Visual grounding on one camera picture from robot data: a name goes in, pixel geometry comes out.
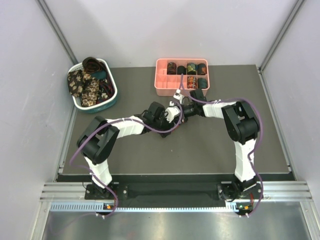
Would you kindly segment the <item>orange navy striped tie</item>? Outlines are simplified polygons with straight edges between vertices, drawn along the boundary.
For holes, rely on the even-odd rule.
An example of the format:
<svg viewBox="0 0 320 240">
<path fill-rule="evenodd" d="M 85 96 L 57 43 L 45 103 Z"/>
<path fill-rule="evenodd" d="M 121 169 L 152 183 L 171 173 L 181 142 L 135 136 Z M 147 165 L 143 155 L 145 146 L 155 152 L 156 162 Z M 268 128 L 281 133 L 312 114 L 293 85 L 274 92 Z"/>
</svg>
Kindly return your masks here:
<svg viewBox="0 0 320 240">
<path fill-rule="evenodd" d="M 182 120 L 175 120 L 174 121 L 174 126 L 173 126 L 173 129 L 175 130 L 175 129 L 177 129 L 179 126 L 181 126 L 181 125 L 183 125 L 183 124 L 185 124 L 185 123 L 187 123 L 188 122 L 188 119 L 182 119 Z"/>
</svg>

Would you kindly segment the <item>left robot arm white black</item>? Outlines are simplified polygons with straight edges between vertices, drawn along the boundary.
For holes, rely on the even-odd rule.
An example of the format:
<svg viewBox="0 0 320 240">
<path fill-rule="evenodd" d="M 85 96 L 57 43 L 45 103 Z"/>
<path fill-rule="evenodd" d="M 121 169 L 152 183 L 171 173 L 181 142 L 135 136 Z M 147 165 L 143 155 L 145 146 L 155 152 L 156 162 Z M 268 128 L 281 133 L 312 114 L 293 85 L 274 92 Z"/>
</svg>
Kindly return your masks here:
<svg viewBox="0 0 320 240">
<path fill-rule="evenodd" d="M 181 123 L 182 116 L 182 106 L 174 101 L 167 108 L 154 101 L 142 113 L 126 118 L 96 116 L 78 138 L 77 152 L 84 156 L 88 164 L 97 194 L 105 199 L 113 194 L 108 158 L 118 139 L 150 131 L 164 138 Z"/>
</svg>

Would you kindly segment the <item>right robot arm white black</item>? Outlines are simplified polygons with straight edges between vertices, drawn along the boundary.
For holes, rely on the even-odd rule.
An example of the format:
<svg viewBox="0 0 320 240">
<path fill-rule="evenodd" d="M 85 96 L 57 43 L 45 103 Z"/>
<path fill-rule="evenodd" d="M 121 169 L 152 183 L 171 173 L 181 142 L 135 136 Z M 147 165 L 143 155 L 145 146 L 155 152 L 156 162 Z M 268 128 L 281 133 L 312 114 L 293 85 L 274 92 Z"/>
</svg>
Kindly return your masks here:
<svg viewBox="0 0 320 240">
<path fill-rule="evenodd" d="M 254 170 L 254 151 L 260 121 L 252 106 L 245 100 L 207 101 L 201 89 L 189 92 L 190 104 L 183 107 L 185 117 L 199 115 L 206 118 L 223 119 L 228 136 L 235 147 L 234 180 L 231 182 L 231 193 L 221 189 L 221 196 L 233 201 L 245 198 L 257 185 L 257 173 Z"/>
</svg>

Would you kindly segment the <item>dark green rolled tie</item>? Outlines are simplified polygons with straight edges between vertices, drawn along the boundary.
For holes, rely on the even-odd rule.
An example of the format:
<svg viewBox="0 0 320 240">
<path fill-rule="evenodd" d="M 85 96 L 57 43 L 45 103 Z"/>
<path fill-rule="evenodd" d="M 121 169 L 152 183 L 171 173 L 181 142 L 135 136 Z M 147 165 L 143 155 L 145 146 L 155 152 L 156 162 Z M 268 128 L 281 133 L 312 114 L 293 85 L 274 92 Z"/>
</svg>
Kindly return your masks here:
<svg viewBox="0 0 320 240">
<path fill-rule="evenodd" d="M 197 79 L 197 86 L 199 89 L 207 89 L 208 88 L 208 81 L 206 78 L 200 77 Z"/>
</svg>

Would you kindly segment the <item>red orange patterned rolled tie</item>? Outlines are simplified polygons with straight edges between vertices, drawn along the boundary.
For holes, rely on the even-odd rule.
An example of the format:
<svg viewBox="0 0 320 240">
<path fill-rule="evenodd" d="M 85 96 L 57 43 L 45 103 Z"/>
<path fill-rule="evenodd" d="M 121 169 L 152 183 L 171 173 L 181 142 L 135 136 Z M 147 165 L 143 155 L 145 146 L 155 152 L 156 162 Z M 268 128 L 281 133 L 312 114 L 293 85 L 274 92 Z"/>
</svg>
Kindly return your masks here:
<svg viewBox="0 0 320 240">
<path fill-rule="evenodd" d="M 187 77 L 187 88 L 188 89 L 196 89 L 198 87 L 197 77 L 194 75 L 190 75 Z"/>
</svg>

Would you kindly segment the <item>pink compartment organizer box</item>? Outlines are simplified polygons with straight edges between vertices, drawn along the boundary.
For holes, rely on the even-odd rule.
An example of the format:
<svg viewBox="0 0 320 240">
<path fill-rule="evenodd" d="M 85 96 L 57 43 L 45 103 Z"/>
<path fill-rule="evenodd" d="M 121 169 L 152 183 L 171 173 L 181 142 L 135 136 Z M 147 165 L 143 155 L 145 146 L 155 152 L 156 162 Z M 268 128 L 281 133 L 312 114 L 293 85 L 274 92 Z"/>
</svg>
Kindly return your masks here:
<svg viewBox="0 0 320 240">
<path fill-rule="evenodd" d="M 197 68 L 196 68 L 196 75 L 188 75 L 187 72 L 185 75 L 181 74 L 178 75 L 168 75 L 167 74 L 167 64 L 168 62 L 175 62 L 176 66 L 185 66 L 187 70 L 188 63 L 195 63 L 196 65 L 200 63 L 206 64 L 207 67 L 207 74 L 206 75 L 197 75 Z M 188 76 L 196 76 L 197 83 L 198 78 L 205 78 L 208 82 L 208 88 L 201 89 L 203 94 L 206 95 L 208 90 L 210 89 L 210 76 L 209 76 L 209 65 L 208 61 L 203 58 L 159 58 L 156 61 L 155 66 L 155 77 L 154 77 L 154 87 L 158 96 L 161 97 L 169 97 L 172 96 L 177 89 L 181 90 L 181 93 L 184 94 L 186 92 L 190 92 L 193 90 L 187 88 L 187 77 Z"/>
</svg>

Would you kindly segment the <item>teal orange leaf rolled tie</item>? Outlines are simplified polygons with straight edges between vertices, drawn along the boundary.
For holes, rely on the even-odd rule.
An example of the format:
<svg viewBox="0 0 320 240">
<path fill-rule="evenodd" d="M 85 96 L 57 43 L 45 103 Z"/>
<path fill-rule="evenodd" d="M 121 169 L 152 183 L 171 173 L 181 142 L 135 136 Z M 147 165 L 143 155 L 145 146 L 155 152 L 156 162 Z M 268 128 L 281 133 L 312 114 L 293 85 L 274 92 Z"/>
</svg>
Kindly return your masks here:
<svg viewBox="0 0 320 240">
<path fill-rule="evenodd" d="M 197 75 L 204 76 L 207 74 L 207 65 L 205 63 L 199 63 L 197 65 Z"/>
</svg>

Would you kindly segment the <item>green yellow leaf rolled tie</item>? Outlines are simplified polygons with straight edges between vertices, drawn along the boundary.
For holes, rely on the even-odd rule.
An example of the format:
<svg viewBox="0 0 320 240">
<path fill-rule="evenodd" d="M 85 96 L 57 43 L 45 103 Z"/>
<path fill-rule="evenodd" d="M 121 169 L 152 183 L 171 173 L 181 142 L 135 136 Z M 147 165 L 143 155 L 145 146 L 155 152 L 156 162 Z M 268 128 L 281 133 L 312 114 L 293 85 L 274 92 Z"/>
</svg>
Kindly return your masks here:
<svg viewBox="0 0 320 240">
<path fill-rule="evenodd" d="M 186 65 L 186 73 L 188 75 L 196 75 L 197 74 L 197 65 L 193 62 L 189 62 Z"/>
</svg>

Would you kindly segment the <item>black rolled tie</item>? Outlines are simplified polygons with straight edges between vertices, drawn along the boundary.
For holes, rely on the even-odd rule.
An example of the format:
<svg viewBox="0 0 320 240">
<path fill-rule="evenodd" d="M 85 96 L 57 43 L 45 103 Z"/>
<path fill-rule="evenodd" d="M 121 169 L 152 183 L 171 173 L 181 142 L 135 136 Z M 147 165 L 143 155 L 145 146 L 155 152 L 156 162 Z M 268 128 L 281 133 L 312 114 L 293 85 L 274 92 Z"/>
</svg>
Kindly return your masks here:
<svg viewBox="0 0 320 240">
<path fill-rule="evenodd" d="M 185 75 L 186 74 L 186 67 L 184 65 L 179 65 L 176 69 L 176 73 L 178 75 Z"/>
</svg>

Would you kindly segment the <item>dark red floral rolled tie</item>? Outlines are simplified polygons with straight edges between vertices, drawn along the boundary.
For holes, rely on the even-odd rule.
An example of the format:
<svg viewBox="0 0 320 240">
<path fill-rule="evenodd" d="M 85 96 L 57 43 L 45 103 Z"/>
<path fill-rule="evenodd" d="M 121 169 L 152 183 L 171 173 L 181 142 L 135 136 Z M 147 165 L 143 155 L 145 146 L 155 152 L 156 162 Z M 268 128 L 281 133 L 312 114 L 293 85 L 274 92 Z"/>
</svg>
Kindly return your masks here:
<svg viewBox="0 0 320 240">
<path fill-rule="evenodd" d="M 176 75 L 177 74 L 177 64 L 173 61 L 167 63 L 167 74 Z"/>
</svg>

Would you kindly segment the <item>teal white laundry basket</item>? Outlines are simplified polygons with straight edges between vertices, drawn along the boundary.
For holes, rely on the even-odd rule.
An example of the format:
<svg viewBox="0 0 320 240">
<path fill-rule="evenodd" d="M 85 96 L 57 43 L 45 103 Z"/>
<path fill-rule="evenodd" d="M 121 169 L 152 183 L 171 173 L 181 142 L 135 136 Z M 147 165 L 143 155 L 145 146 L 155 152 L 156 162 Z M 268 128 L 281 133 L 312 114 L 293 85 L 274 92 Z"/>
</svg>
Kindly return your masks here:
<svg viewBox="0 0 320 240">
<path fill-rule="evenodd" d="M 100 111 L 103 111 L 107 108 L 110 108 L 112 107 L 116 102 L 117 102 L 117 97 L 118 97 L 118 88 L 117 88 L 117 85 L 116 85 L 116 82 L 113 78 L 113 75 L 111 73 L 111 70 L 107 64 L 107 62 L 101 58 L 97 58 L 97 60 L 101 61 L 102 63 L 105 64 L 106 66 L 106 70 L 107 70 L 107 75 L 111 78 L 111 81 L 112 81 L 112 84 L 113 84 L 113 87 L 114 87 L 114 90 L 115 90 L 115 93 L 113 95 L 113 97 L 111 97 L 109 100 L 106 100 L 102 103 L 99 103 L 99 104 L 95 104 L 93 106 L 90 106 L 90 107 L 83 107 L 81 105 L 81 99 L 79 97 L 74 97 L 72 96 L 72 99 L 73 99 L 73 103 L 75 105 L 75 107 L 79 110 L 79 111 L 82 111 L 84 113 L 97 113 L 97 112 L 100 112 Z M 77 71 L 77 70 L 82 70 L 84 71 L 84 68 L 83 68 L 83 65 L 82 65 L 82 62 L 81 63 L 78 63 L 76 65 L 74 65 L 73 67 L 71 67 L 68 71 L 69 72 L 73 72 L 73 71 Z"/>
</svg>

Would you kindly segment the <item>dark red striped tie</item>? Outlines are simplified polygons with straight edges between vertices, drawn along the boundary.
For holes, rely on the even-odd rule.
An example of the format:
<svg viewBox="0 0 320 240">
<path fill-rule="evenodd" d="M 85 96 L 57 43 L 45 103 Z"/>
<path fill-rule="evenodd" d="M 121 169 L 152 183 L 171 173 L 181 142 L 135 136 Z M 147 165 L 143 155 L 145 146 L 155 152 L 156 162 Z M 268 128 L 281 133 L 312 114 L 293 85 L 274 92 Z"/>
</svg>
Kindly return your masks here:
<svg viewBox="0 0 320 240">
<path fill-rule="evenodd" d="M 99 76 L 97 79 L 99 80 L 99 89 L 96 104 L 100 104 L 114 96 L 115 88 L 109 76 Z"/>
</svg>

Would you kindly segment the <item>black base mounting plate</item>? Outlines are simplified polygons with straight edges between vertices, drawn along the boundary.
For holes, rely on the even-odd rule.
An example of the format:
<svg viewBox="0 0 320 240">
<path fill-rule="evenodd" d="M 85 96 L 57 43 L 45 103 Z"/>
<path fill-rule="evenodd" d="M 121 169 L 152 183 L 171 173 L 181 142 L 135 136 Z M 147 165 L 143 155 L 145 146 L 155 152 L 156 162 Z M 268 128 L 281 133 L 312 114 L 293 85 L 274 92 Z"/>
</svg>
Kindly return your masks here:
<svg viewBox="0 0 320 240">
<path fill-rule="evenodd" d="M 221 207 L 224 201 L 258 200 L 260 184 L 240 186 L 233 174 L 114 174 L 109 188 L 120 208 Z"/>
</svg>

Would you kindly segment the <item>dark teal tie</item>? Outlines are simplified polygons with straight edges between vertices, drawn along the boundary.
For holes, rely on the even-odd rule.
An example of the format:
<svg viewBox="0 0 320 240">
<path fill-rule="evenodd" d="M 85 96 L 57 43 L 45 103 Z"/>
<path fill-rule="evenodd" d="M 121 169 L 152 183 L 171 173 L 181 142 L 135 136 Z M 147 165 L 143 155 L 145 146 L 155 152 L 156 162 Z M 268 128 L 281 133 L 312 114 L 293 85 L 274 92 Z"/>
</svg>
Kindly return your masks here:
<svg viewBox="0 0 320 240">
<path fill-rule="evenodd" d="M 91 73 L 90 75 L 91 75 L 93 78 L 96 78 L 96 79 L 101 80 L 101 81 L 106 80 L 107 77 L 108 77 L 107 72 L 104 71 L 104 70 L 96 71 L 96 72 L 94 72 L 94 73 Z"/>
</svg>

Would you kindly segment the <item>brown floral tie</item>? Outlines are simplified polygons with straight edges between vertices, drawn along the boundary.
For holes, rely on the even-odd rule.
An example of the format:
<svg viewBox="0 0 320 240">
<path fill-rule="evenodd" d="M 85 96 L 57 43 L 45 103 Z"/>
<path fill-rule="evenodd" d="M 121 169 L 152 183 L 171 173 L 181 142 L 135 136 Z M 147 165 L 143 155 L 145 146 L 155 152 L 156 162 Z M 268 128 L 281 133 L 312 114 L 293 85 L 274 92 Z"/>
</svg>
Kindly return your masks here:
<svg viewBox="0 0 320 240">
<path fill-rule="evenodd" d="M 75 70 L 67 74 L 69 93 L 80 98 L 82 107 L 91 107 L 97 103 L 100 80 L 86 73 L 84 70 Z"/>
</svg>

